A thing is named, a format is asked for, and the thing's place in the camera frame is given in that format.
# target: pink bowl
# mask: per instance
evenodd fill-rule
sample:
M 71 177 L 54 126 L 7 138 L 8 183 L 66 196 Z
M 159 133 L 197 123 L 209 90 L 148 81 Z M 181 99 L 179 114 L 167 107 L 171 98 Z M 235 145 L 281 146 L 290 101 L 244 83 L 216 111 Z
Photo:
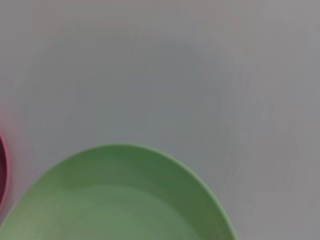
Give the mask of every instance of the pink bowl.
M 9 163 L 3 138 L 0 136 L 0 210 L 8 194 Z

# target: green bowl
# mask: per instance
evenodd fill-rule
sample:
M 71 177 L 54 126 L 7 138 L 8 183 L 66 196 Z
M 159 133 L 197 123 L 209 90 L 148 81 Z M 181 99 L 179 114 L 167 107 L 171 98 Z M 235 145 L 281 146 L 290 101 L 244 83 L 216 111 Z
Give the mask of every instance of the green bowl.
M 44 174 L 0 229 L 1 240 L 235 240 L 202 181 L 154 149 L 85 150 Z

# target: plate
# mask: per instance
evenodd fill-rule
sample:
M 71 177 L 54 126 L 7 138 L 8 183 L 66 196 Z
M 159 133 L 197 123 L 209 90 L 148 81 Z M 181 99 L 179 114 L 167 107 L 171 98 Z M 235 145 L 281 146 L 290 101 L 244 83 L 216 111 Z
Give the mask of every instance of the plate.
M 126 144 L 83 151 L 45 173 L 1 240 L 235 240 L 209 189 L 181 163 Z
M 0 210 L 5 202 L 9 182 L 8 157 L 2 138 L 0 137 Z

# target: white surface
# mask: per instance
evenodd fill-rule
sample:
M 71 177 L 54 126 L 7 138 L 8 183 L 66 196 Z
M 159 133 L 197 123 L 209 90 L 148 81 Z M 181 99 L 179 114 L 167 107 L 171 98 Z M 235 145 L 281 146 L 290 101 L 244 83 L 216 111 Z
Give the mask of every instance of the white surface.
M 6 210 L 66 156 L 133 142 L 194 170 L 239 240 L 319 238 L 319 12 L 318 0 L 2 0 Z

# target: red object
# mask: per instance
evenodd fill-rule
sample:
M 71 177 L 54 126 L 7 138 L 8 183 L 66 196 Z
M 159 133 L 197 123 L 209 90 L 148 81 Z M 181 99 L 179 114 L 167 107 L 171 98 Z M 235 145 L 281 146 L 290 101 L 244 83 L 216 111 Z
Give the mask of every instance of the red object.
M 0 137 L 0 209 L 2 208 L 8 193 L 9 164 L 6 147 Z

